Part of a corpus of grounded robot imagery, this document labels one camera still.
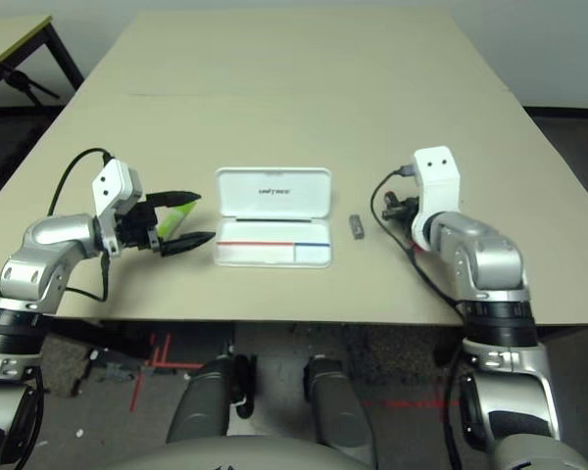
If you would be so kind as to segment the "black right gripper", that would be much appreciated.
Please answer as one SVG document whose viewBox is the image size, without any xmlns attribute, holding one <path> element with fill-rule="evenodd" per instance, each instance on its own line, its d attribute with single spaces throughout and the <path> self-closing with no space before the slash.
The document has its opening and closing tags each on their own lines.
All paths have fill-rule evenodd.
<svg viewBox="0 0 588 470">
<path fill-rule="evenodd" d="M 418 197 L 399 200 L 395 193 L 385 193 L 385 209 L 381 215 L 384 220 L 412 221 L 418 212 Z"/>
</svg>

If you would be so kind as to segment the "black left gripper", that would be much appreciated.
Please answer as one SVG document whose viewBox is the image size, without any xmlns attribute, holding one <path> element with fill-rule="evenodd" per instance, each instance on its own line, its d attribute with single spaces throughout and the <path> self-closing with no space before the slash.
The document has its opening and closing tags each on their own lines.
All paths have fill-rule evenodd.
<svg viewBox="0 0 588 470">
<path fill-rule="evenodd" d="M 164 191 L 150 193 L 145 201 L 137 203 L 126 214 L 117 214 L 116 234 L 123 248 L 159 251 L 161 257 L 169 257 L 192 251 L 215 237 L 214 232 L 191 232 L 160 244 L 157 234 L 158 218 L 155 208 L 185 206 L 201 199 L 190 191 Z"/>
</svg>

